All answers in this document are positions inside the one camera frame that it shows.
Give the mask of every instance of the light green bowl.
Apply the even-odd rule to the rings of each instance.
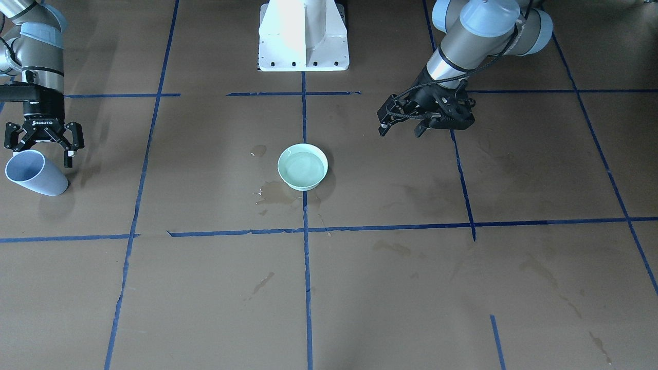
[[[311,144],[295,144],[281,153],[279,176],[295,190],[311,190],[327,175],[329,164],[322,150]]]

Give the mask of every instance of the white mounting plate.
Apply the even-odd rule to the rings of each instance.
[[[261,6],[260,24],[267,11],[268,4]],[[336,4],[338,13],[343,22],[345,19],[345,8],[341,4]],[[306,50],[306,61],[292,60],[296,57],[281,58],[274,57],[271,50],[273,43],[276,41],[260,39],[258,68],[263,72],[299,72],[299,71],[336,71],[347,70],[349,67],[349,50],[347,47],[347,38],[344,36],[325,36],[323,41],[312,50]]]

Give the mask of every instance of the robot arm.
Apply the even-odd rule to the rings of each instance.
[[[411,88],[391,95],[377,112],[381,136],[396,123],[420,119],[428,128],[464,130],[475,122],[467,80],[503,55],[528,55],[546,46],[553,23],[527,0],[438,0],[434,26],[446,33]],[[480,66],[487,56],[494,58]]]
[[[0,101],[23,103],[24,124],[8,122],[5,148],[14,153],[37,142],[54,142],[64,148],[64,166],[84,147],[77,122],[64,123],[64,16],[50,5],[33,0],[0,0],[0,12],[15,26],[0,38],[0,75],[17,76],[22,82],[0,86]],[[65,136],[71,131],[72,141]]]

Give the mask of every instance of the light blue joint cover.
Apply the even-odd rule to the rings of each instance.
[[[459,20],[471,34],[496,38],[514,28],[520,12],[516,0],[471,0],[461,9]]]
[[[542,50],[548,44],[548,42],[551,41],[551,36],[553,35],[553,20],[551,19],[551,16],[549,16],[545,11],[540,11],[537,9],[534,10],[539,13],[539,19],[542,23],[539,28],[539,36],[537,37],[537,41],[535,41],[535,44],[530,48],[530,50],[528,50],[528,52],[525,54],[519,55],[519,57],[528,54],[535,54],[539,50]]]
[[[62,32],[66,31],[66,29],[68,28],[68,22],[66,21],[64,14],[62,14],[61,11],[58,11],[57,8],[55,8],[50,4],[41,4],[41,6],[48,9],[50,13],[53,13],[55,18],[57,19],[57,22],[59,22],[59,29],[62,30]]]
[[[64,40],[62,33],[52,26],[48,26],[39,22],[25,22],[20,25],[20,34],[39,40],[41,42],[49,43],[52,46],[64,49]]]
[[[450,1],[451,0],[436,0],[436,3],[434,4],[434,8],[432,9],[432,23],[434,23],[434,27],[436,27],[437,30],[447,32],[447,28],[445,27],[445,16],[448,13]]]

